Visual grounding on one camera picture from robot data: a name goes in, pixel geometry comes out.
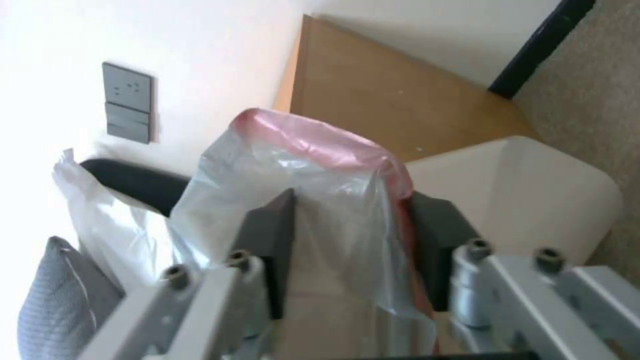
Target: white wall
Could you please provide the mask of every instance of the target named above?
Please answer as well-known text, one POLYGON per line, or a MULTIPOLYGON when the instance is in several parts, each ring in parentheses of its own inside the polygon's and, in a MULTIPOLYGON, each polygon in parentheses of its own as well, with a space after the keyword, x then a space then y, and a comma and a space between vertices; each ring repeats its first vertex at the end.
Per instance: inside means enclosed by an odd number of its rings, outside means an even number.
POLYGON ((0 339, 14 341, 15 309, 57 225, 49 171, 62 149, 97 145, 192 173, 235 114, 271 104, 303 12, 488 85, 558 2, 0 0, 0 198, 16 254, 3 269, 20 274, 5 286, 20 288, 0 339), (103 61, 157 79, 154 143, 105 134, 103 61))

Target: bolt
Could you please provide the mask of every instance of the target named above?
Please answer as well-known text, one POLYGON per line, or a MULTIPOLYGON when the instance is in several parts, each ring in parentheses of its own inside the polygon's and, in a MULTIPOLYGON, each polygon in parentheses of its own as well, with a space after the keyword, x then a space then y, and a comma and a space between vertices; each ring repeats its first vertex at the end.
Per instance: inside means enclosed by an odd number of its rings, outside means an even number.
POLYGON ((547 274, 557 274, 564 266, 564 256, 557 250, 543 247, 536 250, 534 260, 538 270, 547 274))
POLYGON ((493 253, 491 244, 480 238, 467 241, 467 256, 472 261, 481 261, 493 253))
POLYGON ((233 250, 227 258, 227 266, 240 269, 242 272, 249 270, 249 258, 251 254, 247 250, 233 250))
POLYGON ((176 290, 182 290, 189 285, 189 274, 187 268, 182 265, 169 266, 164 273, 163 279, 169 282, 169 285, 176 290))

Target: floor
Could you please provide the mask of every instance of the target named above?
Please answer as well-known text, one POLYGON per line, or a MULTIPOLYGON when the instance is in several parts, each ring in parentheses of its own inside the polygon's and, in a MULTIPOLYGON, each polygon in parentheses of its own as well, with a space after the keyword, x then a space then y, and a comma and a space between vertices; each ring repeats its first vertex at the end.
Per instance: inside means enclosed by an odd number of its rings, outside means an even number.
POLYGON ((626 213, 589 262, 640 286, 640 2, 597 1, 514 100, 544 141, 618 183, 626 213))

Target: clear plastic bag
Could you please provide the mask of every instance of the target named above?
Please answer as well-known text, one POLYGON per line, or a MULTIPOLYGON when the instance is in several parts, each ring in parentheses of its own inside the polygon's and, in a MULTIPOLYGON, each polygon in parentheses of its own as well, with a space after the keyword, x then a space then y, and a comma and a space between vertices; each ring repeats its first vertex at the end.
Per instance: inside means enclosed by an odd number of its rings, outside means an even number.
POLYGON ((201 267, 222 264, 247 211, 294 188, 296 238, 277 359, 430 354, 406 256, 412 193, 385 149, 315 120, 246 110, 203 154, 170 223, 201 267))
POLYGON ((185 258, 173 246, 167 219, 148 206, 106 188, 66 150, 53 179, 67 200, 81 251, 128 293, 158 280, 185 258))

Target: switch plate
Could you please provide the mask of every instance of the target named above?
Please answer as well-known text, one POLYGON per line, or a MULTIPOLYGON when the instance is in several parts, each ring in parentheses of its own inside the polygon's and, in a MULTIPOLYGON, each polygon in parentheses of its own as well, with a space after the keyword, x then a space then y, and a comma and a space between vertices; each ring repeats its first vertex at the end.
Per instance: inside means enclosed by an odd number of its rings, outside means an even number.
POLYGON ((149 143, 151 77, 110 63, 102 63, 102 75, 107 134, 149 143))
POLYGON ((144 113, 151 112, 151 77, 102 63, 104 95, 107 102, 144 113))

